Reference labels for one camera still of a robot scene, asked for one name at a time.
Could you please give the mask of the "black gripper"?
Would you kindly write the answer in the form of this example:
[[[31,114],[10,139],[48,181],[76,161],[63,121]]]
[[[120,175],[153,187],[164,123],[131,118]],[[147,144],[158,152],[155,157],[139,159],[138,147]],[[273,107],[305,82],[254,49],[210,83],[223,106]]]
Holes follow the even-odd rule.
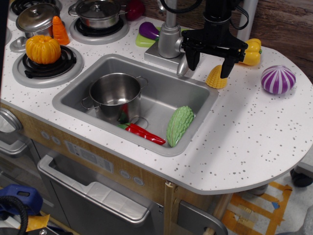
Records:
[[[187,30],[182,32],[182,36],[182,48],[192,71],[197,68],[201,53],[225,58],[220,75],[222,79],[230,75],[235,62],[244,60],[247,44],[234,37],[228,29],[222,33],[205,29]]]

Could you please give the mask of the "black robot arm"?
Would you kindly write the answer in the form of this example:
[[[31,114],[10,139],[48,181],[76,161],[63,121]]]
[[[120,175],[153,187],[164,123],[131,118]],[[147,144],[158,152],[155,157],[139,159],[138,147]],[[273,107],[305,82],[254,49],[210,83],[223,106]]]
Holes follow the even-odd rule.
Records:
[[[248,44],[229,31],[232,11],[239,9],[238,4],[238,0],[207,0],[204,28],[182,32],[181,47],[190,70],[196,69],[201,53],[224,58],[220,78],[227,78],[234,64],[244,60]]]

